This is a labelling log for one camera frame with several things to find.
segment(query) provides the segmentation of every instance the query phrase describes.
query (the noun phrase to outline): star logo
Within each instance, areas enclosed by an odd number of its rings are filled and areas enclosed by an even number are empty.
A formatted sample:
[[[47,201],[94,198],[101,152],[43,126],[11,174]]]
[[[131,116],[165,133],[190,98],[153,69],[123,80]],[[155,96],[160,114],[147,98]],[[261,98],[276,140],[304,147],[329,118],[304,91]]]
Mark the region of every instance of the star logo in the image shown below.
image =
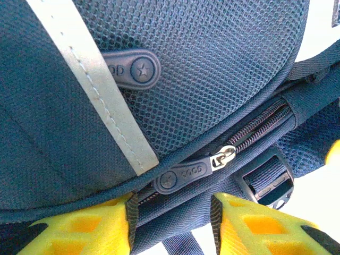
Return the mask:
[[[137,68],[137,69],[139,71],[139,76],[142,76],[142,75],[148,76],[149,68],[146,68],[144,64],[142,65],[142,67]]]

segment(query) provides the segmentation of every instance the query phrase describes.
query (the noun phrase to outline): navy blue backpack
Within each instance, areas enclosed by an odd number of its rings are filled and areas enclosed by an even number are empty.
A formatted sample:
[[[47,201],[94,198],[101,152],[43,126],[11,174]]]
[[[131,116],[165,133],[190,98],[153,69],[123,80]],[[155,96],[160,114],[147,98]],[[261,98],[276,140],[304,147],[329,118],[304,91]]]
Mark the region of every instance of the navy blue backpack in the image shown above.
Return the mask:
[[[73,0],[79,19],[48,2],[0,1],[1,254],[129,192],[131,254],[203,254],[212,194],[278,209],[340,137],[340,41],[295,61],[308,0]]]

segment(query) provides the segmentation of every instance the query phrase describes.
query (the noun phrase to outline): rubber tab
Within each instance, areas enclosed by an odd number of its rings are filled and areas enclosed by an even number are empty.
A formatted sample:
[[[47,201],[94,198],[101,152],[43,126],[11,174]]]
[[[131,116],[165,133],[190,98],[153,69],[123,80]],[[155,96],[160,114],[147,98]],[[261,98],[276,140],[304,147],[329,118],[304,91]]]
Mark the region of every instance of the rubber tab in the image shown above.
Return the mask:
[[[103,53],[117,85],[127,89],[149,89],[160,77],[160,62],[146,49],[129,49]]]
[[[171,194],[188,184],[212,174],[210,158],[179,164],[154,180],[154,188],[160,194]]]

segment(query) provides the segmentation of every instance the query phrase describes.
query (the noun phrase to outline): blue mesh panel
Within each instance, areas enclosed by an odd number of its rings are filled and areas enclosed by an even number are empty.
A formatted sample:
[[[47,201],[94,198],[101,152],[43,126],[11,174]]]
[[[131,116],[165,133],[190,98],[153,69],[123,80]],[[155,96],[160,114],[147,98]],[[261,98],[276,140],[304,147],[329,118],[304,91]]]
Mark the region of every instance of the blue mesh panel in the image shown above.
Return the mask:
[[[331,103],[277,142],[293,168],[294,177],[301,177],[323,166],[330,147],[340,138],[338,102]]]
[[[123,90],[160,156],[240,108],[283,67],[295,47],[303,0],[74,0],[100,50],[145,47],[161,78]]]

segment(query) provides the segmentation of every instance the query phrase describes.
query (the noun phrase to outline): strap adjuster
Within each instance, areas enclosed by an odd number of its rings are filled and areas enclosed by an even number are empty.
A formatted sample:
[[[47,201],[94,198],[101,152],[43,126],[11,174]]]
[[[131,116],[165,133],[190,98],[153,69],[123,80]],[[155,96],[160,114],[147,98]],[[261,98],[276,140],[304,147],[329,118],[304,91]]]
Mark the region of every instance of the strap adjuster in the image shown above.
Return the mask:
[[[285,205],[294,189],[292,169],[276,147],[265,150],[233,177],[247,199],[274,209]]]

